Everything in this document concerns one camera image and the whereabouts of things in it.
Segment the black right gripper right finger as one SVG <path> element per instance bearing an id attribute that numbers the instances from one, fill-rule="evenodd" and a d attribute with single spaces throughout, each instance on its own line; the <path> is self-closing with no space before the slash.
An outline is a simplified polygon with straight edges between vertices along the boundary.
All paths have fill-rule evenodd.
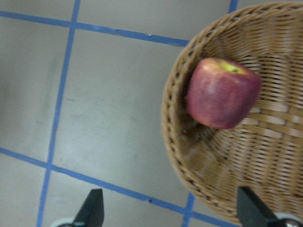
<path id="1" fill-rule="evenodd" d="M 283 213 L 274 213 L 247 186 L 237 189 L 237 218 L 243 227 L 301 227 L 303 221 L 298 217 Z"/>

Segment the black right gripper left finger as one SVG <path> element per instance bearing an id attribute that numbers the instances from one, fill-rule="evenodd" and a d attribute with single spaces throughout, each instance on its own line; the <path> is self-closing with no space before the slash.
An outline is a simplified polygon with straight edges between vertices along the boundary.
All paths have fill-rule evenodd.
<path id="1" fill-rule="evenodd" d="M 104 198 L 102 189 L 92 189 L 75 218 L 61 218 L 52 227 L 101 227 L 104 223 Z"/>

